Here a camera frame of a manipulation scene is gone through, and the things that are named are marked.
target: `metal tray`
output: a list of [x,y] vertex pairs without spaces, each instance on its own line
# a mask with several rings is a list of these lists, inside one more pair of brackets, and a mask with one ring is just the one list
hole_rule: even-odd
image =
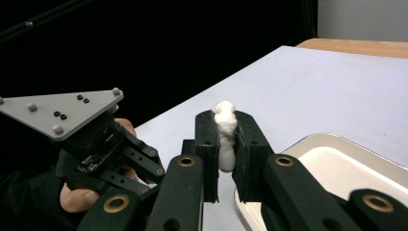
[[[353,190],[369,188],[408,206],[408,169],[345,138],[314,134],[282,153],[299,159],[327,191],[343,199]],[[261,203],[241,203],[237,191],[234,197],[245,229],[267,230]]]

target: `mounting plate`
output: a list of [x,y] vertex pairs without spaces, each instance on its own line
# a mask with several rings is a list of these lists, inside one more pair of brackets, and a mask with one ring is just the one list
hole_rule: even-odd
[[0,112],[41,132],[55,141],[63,141],[94,118],[111,110],[123,98],[122,90],[86,91],[2,98]]

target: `finger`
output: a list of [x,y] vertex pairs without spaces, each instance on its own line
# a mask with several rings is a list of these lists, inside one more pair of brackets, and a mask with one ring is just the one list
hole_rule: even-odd
[[60,203],[64,210],[69,213],[84,212],[95,203],[99,195],[86,189],[70,190],[66,183],[60,194]]
[[135,127],[133,126],[132,122],[126,118],[115,118],[115,121],[120,124],[123,128],[125,128],[128,132],[132,135],[136,136]]
[[136,174],[136,171],[133,168],[131,168],[128,165],[124,165],[122,167],[122,169],[123,169],[123,175],[124,176],[126,176],[127,178],[132,179],[134,181],[139,181],[139,177],[138,177],[138,175]]

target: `white table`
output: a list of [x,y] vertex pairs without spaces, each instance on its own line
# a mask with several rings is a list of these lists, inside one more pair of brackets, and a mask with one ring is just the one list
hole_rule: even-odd
[[[276,153],[332,133],[408,167],[407,86],[408,59],[282,46],[136,130],[167,167],[183,140],[194,139],[195,116],[229,100],[255,118]],[[203,230],[245,230],[234,189],[221,172],[219,203],[204,204]]]

